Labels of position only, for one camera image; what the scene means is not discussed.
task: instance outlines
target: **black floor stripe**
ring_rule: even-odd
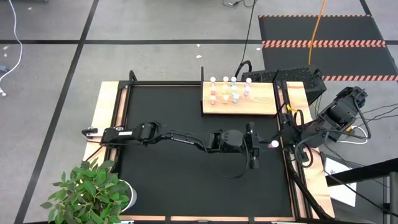
[[[359,1],[361,2],[362,8],[363,8],[363,10],[365,11],[365,14],[366,14],[366,15],[372,15],[372,13],[371,13],[371,11],[370,11],[370,9],[369,9],[368,4],[366,4],[366,1],[365,1],[365,0],[359,0]]]
[[[79,61],[81,51],[84,46],[84,40],[87,37],[88,30],[90,29],[91,22],[93,21],[93,17],[94,17],[94,14],[95,14],[95,11],[96,11],[96,8],[98,5],[98,1],[99,0],[94,0],[93,5],[91,6],[90,13],[88,14],[88,18],[87,18],[85,27],[83,29],[83,33],[81,34],[81,37],[80,37],[80,42],[76,48],[75,55],[73,56],[72,63],[70,65],[67,77],[65,79],[65,82],[64,82],[62,90],[61,90],[60,97],[58,99],[54,114],[53,114],[51,122],[50,122],[50,126],[47,130],[45,137],[44,137],[44,142],[43,142],[42,148],[40,150],[39,157],[37,158],[36,165],[34,167],[32,176],[30,177],[30,181],[26,188],[26,191],[25,191],[24,197],[22,199],[21,205],[19,207],[17,217],[15,219],[14,224],[21,224],[24,222],[26,212],[27,212],[27,209],[30,204],[30,200],[32,199],[34,190],[37,185],[37,181],[38,181],[40,173],[42,171],[42,168],[44,165],[44,160],[49,151],[50,143],[53,138],[55,128],[57,127],[57,123],[58,123],[59,117],[61,115],[61,110],[63,108],[63,104],[67,97],[67,93],[68,93],[70,84],[72,82],[73,74],[75,73],[76,66]]]
[[[98,45],[156,45],[156,44],[244,44],[246,40],[187,39],[187,40],[85,40],[84,44]],[[80,40],[21,40],[23,44],[79,44]],[[261,44],[262,40],[248,40],[248,44]],[[0,44],[18,44],[17,40],[0,40]]]
[[[386,40],[386,45],[398,45],[398,40]]]

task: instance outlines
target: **floor tile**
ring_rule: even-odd
[[[80,39],[93,0],[12,1],[19,39]],[[15,39],[14,15],[8,1],[0,1],[0,39]]]
[[[249,38],[261,38],[258,15],[318,14],[321,6],[319,0],[258,1]],[[101,0],[88,39],[245,39],[250,13],[243,5],[233,9],[213,0]],[[359,1],[334,0],[324,13],[364,12]]]
[[[10,45],[0,63],[13,67],[19,46]],[[3,167],[0,182],[2,223],[14,223],[50,124],[74,45],[24,45],[21,64],[3,78],[0,97],[0,142]]]
[[[398,39],[398,2],[395,0],[366,0],[384,40]]]

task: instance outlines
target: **white sticker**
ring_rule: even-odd
[[[326,158],[325,170],[329,174],[337,174],[339,172],[350,170],[350,168],[344,164],[334,161],[333,159]],[[351,187],[353,190],[356,190],[356,183],[351,183],[347,185]],[[337,185],[329,187],[329,194],[331,198],[343,202],[347,205],[351,205],[352,207],[355,207],[356,194],[346,186]]]
[[[119,135],[131,135],[132,131],[121,131],[119,132]]]

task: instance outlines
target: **metal stand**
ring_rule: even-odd
[[[398,213],[398,158],[391,159],[377,164],[347,170],[337,174],[332,174],[335,179],[344,184],[360,182],[380,177],[390,177],[390,202],[383,207],[392,213]],[[340,185],[339,182],[326,176],[328,186]],[[390,215],[390,224],[398,224],[398,217]]]

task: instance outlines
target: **black floor mat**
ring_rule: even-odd
[[[315,17],[259,18],[262,40],[310,40]],[[320,20],[315,40],[382,40],[372,17],[326,17]]]
[[[308,66],[308,48],[264,48],[262,54],[268,71]],[[311,65],[328,76],[397,75],[385,47],[314,48]]]
[[[199,86],[135,86],[129,99],[128,127],[158,121],[194,133],[245,130],[254,121],[261,136],[277,132],[270,116],[201,117]],[[226,175],[244,167],[242,154],[213,154],[214,165]],[[290,197],[282,152],[265,151],[260,169],[240,179],[216,174],[207,155],[195,146],[162,141],[149,147],[123,150],[120,178],[137,190],[136,204],[125,215],[180,215],[222,217],[291,217]]]

